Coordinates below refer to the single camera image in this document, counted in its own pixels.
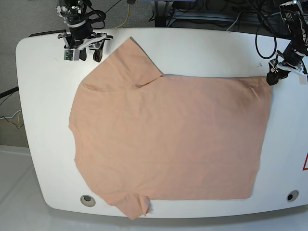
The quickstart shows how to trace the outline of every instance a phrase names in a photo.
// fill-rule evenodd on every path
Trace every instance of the floor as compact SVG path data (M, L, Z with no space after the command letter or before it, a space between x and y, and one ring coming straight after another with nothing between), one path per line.
M133 221L56 210L43 199L29 149L0 145L1 231L306 231L307 217L308 206L221 218Z

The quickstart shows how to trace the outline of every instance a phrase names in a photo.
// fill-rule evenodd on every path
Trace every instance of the black cable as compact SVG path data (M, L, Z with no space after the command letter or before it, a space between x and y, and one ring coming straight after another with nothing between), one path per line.
M201 0L202 4L201 6L198 8L198 10L201 10L204 7L204 0Z
M274 30L274 28L272 27L272 25L270 24L269 20L267 19L269 17L269 15L267 17L264 16L264 14L262 14L262 12L250 1L250 0L246 0L246 2L256 11L256 13L258 15L260 15L260 17L269 25L269 28L272 32L272 34L274 36L276 36L276 32Z
M0 99L2 99L3 97L5 97L5 96L7 96L9 94L15 93L17 91L19 91L18 87L14 87L12 89L6 90L5 92L0 93Z
M4 119L6 120L6 122L15 125L15 127L16 127L17 129L20 129L20 128L22 128L22 127L25 125L25 124L22 124L20 127L18 127L15 123L13 123L13 122L9 121L7 118L5 118L4 115L1 116L0 118L4 118Z
M167 24L167 26L166 27L169 27L169 25L170 25L170 23L171 23L171 20L172 20L172 17L173 17L173 15L174 15L174 13L175 13L175 11L173 10L173 12L171 13L171 15L170 15L170 19L169 19L169 22L168 22L168 24Z
M154 11L152 11L152 17L148 20L149 22L154 21Z
M265 2L266 2L266 1L267 1L267 0L261 0L259 3L258 3L258 1L257 1L257 5L258 5L259 10L260 10L260 11L263 11L263 12L265 12L265 13L274 13L273 11L268 12L268 11L266 11L266 10L263 9L263 6L265 6Z
M108 11L110 11L112 8L114 8L119 2L121 2L122 0L117 1L115 4L112 5L112 7L110 7L105 13L107 13Z
M261 23L262 18L259 14L257 14L257 18L258 18L258 21ZM266 24L263 24L263 26L268 32L272 33L269 26L267 26ZM283 39L291 39L292 38L292 35L284 35L284 34L280 34L280 33L276 32L276 31L275 31L275 35L276 35L276 37L283 38Z
M224 0L224 1L227 1L227 2L232 3L232 4L236 4L236 5L242 5L242 4L247 3L246 1L241 1L241 2L235 2L235 1L232 1L232 0Z
M187 11L182 11L182 10L180 10L180 9L178 9L178 8L176 8L178 11L180 11L180 12L182 12L182 13L187 13L188 11L190 11L190 10L192 10L194 7L192 7L191 8L191 3L192 2L189 2L189 6L188 6L188 10Z
M262 6L263 6L264 2L265 2L265 0L261 0L259 3L257 2L257 7L258 7L258 9L259 9L260 11L262 10ZM261 23L261 22L262 22L262 18L261 18L261 16L260 16L259 14L257 14L257 18L258 18L258 21ZM270 28L269 28L266 24L264 24L263 26L264 26L264 28L265 28L268 32L271 33Z
M209 9L209 7L208 7L208 2L209 2L209 0L205 0L205 8L206 8L208 11L210 11L210 9ZM219 12L222 12L222 11L224 11L224 10L227 8L228 2L227 2L227 1L224 1L224 2L225 2L225 4L224 4L224 6L219 10Z
M273 11L274 10L274 8L275 8L275 2L274 2L274 0L269 0L269 8Z
M87 7L89 7L89 8L100 18L100 20L101 20L102 23L103 23L103 26L102 26L102 27L97 27L97 28L94 28L94 27L93 27L93 29L97 29L97 30L99 30L99 29L104 29L105 26L106 26L106 24L105 24L105 21L104 21L104 19L102 18L102 16L101 16L99 13L97 13L97 11L96 11L95 9L93 9L90 5L88 5L85 1L83 1L83 3L84 3Z
M194 23L194 24L211 24L211 25L215 25L215 26L218 26L218 27L229 27L232 25L232 23L230 24L227 24L227 25L220 25L220 24L216 24L216 23L213 23L213 22L194 22L192 20L189 20L189 19L179 19L179 21L186 21L186 22L189 22L189 23Z
M271 14L265 16L264 19L262 20L262 22L260 23L258 29L257 29L256 38L255 38L255 46L256 46L256 51L257 51L258 55L259 55L262 59L270 59L271 57L273 57L273 56L275 55L276 50L277 50L277 39L276 39L276 36L273 34L273 37L274 37L274 44L275 44L275 45L274 45L274 51L273 51L273 53L272 53L270 56L266 57L266 56L263 56L263 55L260 53L259 49L258 49L258 44L257 44L258 33L259 33L259 30L260 30L261 26L263 25L264 21L266 21L268 17L271 17L271 16L273 16L273 15L277 15L277 14L280 14L280 13L271 13Z
M304 73L305 75L307 75L308 73L307 73L307 69L306 69L306 66L305 66L305 64L304 64L304 61L301 60L300 62L302 63L302 66L303 66L303 69L304 69L303 73Z

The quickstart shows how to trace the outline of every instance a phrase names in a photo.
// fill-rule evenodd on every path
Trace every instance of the round hole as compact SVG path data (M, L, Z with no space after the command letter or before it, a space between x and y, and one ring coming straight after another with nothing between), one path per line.
M294 190L292 192L290 192L287 196L287 201L288 202L292 202L292 201L295 201L296 198L298 197L299 195L299 191L298 190Z
M87 206L87 207L93 207L95 206L95 200L93 197L89 196L89 195L83 195L80 198L80 201L83 205Z
M293 198L293 196L292 196L292 195L288 195L288 201L291 201L291 200L292 200L292 198Z
M85 199L86 201L90 201L90 200L91 200L91 197L89 197L89 196L83 196L83 199Z

